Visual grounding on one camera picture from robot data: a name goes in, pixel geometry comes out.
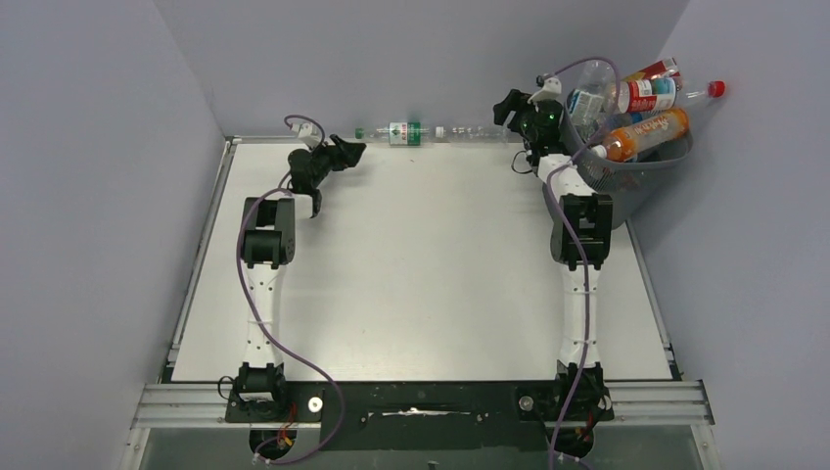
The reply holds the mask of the red cap bottle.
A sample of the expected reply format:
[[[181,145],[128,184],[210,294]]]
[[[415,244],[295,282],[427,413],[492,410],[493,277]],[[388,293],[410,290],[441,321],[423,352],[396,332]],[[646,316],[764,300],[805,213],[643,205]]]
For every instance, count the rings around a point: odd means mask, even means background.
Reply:
[[[621,86],[617,111],[628,114],[657,113],[670,108],[706,105],[721,98],[727,88],[721,80],[696,85],[681,76],[626,80]]]

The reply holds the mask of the grey mesh waste bin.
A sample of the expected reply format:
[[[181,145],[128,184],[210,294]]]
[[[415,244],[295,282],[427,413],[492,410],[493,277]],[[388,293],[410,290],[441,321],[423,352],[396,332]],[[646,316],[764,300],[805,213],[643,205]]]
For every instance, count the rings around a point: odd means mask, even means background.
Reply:
[[[569,115],[563,116],[560,132],[566,152],[576,157],[578,174],[595,192],[611,198],[614,229],[623,225],[658,188],[679,173],[693,147],[693,134],[688,130],[640,152],[633,163],[617,163],[590,149],[582,150],[584,140]]]

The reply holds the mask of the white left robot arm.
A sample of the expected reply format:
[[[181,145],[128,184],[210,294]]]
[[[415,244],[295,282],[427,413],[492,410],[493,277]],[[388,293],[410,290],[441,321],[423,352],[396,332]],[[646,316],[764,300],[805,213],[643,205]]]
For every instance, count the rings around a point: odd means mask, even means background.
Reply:
[[[332,172],[356,167],[367,145],[333,134],[300,138],[287,157],[289,169],[278,186],[244,202],[235,262],[250,308],[242,365],[233,379],[229,404],[256,420],[291,413],[284,356],[297,355],[279,343],[281,297],[297,247],[296,222],[316,217],[320,185]]]

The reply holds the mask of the green cap bottle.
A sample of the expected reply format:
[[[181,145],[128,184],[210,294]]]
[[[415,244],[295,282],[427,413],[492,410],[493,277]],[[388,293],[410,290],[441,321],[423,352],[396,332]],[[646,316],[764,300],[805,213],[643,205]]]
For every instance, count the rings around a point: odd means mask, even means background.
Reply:
[[[404,148],[423,147],[435,138],[433,130],[421,121],[390,121],[380,126],[356,127],[353,135],[363,142]]]

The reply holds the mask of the crushed clear bottle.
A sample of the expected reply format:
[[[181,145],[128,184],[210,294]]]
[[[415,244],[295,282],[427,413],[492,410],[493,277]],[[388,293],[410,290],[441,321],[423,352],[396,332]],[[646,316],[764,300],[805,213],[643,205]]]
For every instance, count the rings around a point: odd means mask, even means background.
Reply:
[[[438,143],[506,144],[508,130],[498,125],[437,125],[433,131]]]

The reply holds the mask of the aluminium frame rail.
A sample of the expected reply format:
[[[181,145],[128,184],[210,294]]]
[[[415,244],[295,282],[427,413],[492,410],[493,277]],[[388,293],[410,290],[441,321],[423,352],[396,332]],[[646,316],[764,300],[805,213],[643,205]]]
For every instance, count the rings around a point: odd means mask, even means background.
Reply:
[[[226,424],[226,399],[209,383],[149,384],[142,391],[132,427],[207,429]]]

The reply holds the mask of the crushed bottle white blue label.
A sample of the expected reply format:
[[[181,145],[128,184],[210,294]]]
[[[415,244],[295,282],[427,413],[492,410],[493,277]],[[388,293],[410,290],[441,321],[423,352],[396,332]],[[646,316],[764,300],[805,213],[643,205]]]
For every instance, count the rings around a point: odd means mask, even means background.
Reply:
[[[590,141],[614,110],[616,78],[605,61],[592,60],[584,65],[567,106],[570,122],[582,141]]]

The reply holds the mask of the orange juice bottle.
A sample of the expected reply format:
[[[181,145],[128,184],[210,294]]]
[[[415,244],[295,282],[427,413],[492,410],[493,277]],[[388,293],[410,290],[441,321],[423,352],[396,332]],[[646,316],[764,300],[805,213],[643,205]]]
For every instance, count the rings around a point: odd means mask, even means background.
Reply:
[[[641,152],[683,136],[689,128],[687,112],[682,108],[672,108],[611,131],[590,151],[608,161],[625,163],[633,161]]]

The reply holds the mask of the amber tea bottle red label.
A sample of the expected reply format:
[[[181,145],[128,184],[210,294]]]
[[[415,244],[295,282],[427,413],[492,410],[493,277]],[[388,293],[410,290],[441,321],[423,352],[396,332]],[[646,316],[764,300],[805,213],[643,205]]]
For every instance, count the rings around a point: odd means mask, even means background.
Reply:
[[[652,80],[678,76],[681,76],[681,73],[676,59],[674,57],[668,57],[624,77],[622,84],[637,80]]]

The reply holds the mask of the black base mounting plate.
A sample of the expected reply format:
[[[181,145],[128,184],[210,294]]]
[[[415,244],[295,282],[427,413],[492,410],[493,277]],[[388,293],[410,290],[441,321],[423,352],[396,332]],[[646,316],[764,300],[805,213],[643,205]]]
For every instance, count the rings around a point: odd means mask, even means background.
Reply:
[[[615,411],[607,388],[588,382],[571,392],[558,380],[495,382],[291,382],[282,398],[230,390],[225,421],[253,426],[251,447],[287,454],[300,427],[320,444],[345,450],[560,452],[584,457],[598,424]]]

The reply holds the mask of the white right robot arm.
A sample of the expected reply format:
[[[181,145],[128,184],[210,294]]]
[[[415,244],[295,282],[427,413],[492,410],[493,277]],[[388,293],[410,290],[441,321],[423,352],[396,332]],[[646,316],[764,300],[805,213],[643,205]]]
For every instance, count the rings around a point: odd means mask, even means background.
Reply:
[[[607,394],[597,342],[596,309],[600,270],[610,253],[612,202],[596,193],[564,153],[560,121],[564,109],[555,98],[532,102],[531,94],[512,89],[492,108],[493,120],[520,136],[530,169],[542,182],[553,228],[550,252],[562,268],[564,291],[562,340],[557,376],[550,392],[552,408],[573,418],[589,397]]]

